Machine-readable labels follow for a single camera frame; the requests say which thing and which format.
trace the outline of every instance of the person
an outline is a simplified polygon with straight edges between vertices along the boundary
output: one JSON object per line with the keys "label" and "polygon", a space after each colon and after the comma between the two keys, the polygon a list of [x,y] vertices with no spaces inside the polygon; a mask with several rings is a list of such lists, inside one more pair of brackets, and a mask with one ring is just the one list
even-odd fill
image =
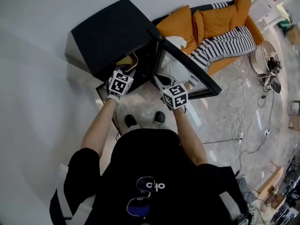
{"label": "person", "polygon": [[[105,102],[68,164],[63,190],[73,215],[92,195],[96,197],[86,225],[229,224],[219,196],[224,191],[241,211],[247,209],[231,167],[208,164],[182,108],[172,111],[179,135],[164,125],[162,112],[154,119],[158,129],[140,129],[132,115],[126,116],[129,132],[116,142],[100,176],[99,160],[116,104],[113,99]],[[62,214],[57,191],[50,215],[54,225],[70,219]]]}

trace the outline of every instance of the black cabinet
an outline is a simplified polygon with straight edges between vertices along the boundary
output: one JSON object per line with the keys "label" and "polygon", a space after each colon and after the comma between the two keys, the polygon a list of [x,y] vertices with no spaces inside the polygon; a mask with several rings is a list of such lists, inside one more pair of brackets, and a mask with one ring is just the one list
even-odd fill
{"label": "black cabinet", "polygon": [[139,61],[131,92],[153,79],[167,51],[202,82],[200,89],[189,93],[190,99],[216,96],[221,91],[187,55],[161,38],[154,24],[130,0],[104,8],[71,33],[91,74],[103,82],[112,75],[116,62],[134,52]]}

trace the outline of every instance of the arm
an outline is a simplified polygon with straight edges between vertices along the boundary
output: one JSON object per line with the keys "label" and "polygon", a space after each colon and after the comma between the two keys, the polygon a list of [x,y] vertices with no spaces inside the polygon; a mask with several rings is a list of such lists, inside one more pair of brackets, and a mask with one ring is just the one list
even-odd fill
{"label": "arm", "polygon": [[192,162],[198,166],[207,163],[202,142],[194,132],[182,108],[173,110],[182,148]]}
{"label": "arm", "polygon": [[101,157],[107,139],[108,130],[113,118],[116,102],[108,99],[84,135],[81,148],[90,148]]}

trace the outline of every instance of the foot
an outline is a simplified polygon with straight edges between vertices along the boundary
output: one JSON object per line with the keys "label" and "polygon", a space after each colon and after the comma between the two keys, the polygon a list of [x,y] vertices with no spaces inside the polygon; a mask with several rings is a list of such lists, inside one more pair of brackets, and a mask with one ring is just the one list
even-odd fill
{"label": "foot", "polygon": [[165,114],[163,112],[157,112],[154,118],[155,122],[164,123],[165,122]]}
{"label": "foot", "polygon": [[127,127],[131,127],[131,126],[137,125],[137,122],[136,122],[134,116],[132,116],[131,114],[128,114],[125,117],[125,124]]}

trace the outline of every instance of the cabinet door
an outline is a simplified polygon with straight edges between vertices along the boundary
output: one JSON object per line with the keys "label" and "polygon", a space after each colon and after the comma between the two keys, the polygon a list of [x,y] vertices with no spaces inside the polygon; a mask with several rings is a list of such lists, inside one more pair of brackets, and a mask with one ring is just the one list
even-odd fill
{"label": "cabinet door", "polygon": [[189,87],[190,100],[216,96],[222,90],[203,69],[168,40],[158,43],[157,59],[156,73],[172,75],[185,83]]}

